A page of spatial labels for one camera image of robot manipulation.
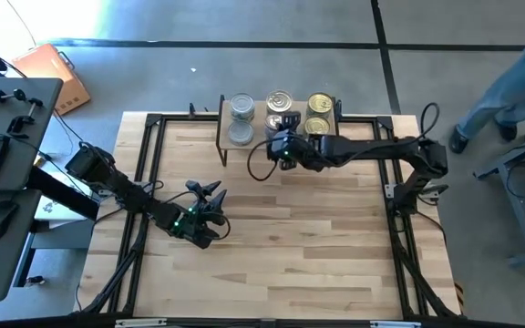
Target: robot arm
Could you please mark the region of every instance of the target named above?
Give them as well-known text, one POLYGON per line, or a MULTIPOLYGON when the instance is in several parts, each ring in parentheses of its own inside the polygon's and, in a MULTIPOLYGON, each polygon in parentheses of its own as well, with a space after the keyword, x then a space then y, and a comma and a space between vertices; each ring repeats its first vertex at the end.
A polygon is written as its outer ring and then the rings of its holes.
POLYGON ((309 135, 304 138, 295 132, 298 119, 298 115, 286 118, 287 126, 267 143, 267 157, 280 162, 283 170, 300 164, 319 172, 324 168, 341 168, 352 160, 402 159, 414 171, 405 183, 394 187, 393 203, 409 214, 416 212, 417 195, 426 185, 448 172, 445 147, 436 141, 422 137, 350 140, 342 136, 309 135))
POLYGON ((196 196, 189 208, 183 208, 172 201, 154 199, 140 185, 129 180, 127 175, 115 168, 115 160, 103 149, 81 142, 80 150, 66 165, 69 175, 87 184, 94 192, 109 190, 115 194, 117 202, 127 211, 145 213, 155 225, 170 236, 185 239, 201 249, 206 249, 220 235, 207 225, 228 223, 221 209, 226 190, 216 197, 206 197, 220 186, 217 181, 207 186, 189 180, 188 191, 196 196))

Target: silver can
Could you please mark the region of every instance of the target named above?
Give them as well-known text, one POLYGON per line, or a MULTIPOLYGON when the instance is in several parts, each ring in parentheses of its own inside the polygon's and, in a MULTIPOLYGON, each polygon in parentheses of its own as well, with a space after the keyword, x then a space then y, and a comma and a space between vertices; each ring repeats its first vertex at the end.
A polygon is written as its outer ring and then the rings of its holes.
POLYGON ((254 100, 240 93, 230 99, 231 115, 235 120, 250 122, 254 118, 254 100))
POLYGON ((236 146, 246 146, 254 138, 254 128, 248 122, 234 121, 228 127, 228 138, 236 146))
POLYGON ((283 123, 280 115, 269 115, 264 120, 264 134, 267 140, 270 140, 278 132, 279 124, 283 123))
POLYGON ((293 97, 288 92, 275 90, 266 97, 266 108, 269 114, 282 114, 291 109, 293 97))

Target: black shoe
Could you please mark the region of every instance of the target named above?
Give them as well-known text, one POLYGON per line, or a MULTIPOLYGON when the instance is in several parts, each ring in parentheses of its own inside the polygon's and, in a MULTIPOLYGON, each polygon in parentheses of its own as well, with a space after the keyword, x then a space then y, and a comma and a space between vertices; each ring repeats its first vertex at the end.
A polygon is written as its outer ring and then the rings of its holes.
POLYGON ((462 153, 468 142, 469 140, 463 137, 459 131, 457 131, 457 126, 455 126, 455 129, 453 129, 453 134, 449 140, 449 147, 451 148, 451 151, 456 154, 462 153))
POLYGON ((514 126, 507 127, 507 126, 500 125, 500 123, 498 123, 497 121, 494 121, 494 122, 496 122, 496 125, 498 126, 499 135, 501 136, 502 139, 510 142, 518 136, 517 126, 514 125, 514 126))

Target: gold can lid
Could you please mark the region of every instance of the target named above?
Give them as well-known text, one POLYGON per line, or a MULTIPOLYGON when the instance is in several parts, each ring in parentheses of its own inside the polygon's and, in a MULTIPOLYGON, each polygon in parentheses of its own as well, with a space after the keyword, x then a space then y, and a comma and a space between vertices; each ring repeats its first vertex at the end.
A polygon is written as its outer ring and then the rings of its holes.
POLYGON ((308 118, 305 121, 305 132, 308 134, 329 133, 329 122, 323 118, 308 118))
POLYGON ((313 112, 320 114, 327 113, 334 107, 332 98, 322 92, 312 94, 307 100, 307 104, 313 112))
POLYGON ((266 97, 266 106, 276 113, 283 113, 291 109, 293 97, 287 91, 275 90, 266 97))
POLYGON ((266 117, 264 124, 268 128, 278 129, 279 124, 283 123, 283 118, 280 115, 269 115, 266 117))

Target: jeans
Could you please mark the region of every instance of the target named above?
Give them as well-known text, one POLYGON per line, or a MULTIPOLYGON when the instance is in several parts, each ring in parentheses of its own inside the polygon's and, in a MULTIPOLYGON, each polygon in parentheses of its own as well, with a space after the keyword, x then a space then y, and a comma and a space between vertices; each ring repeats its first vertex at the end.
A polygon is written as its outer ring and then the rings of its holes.
POLYGON ((473 109, 457 124, 457 131, 472 139, 491 119, 501 126, 525 120, 525 49, 518 61, 496 80, 473 109))

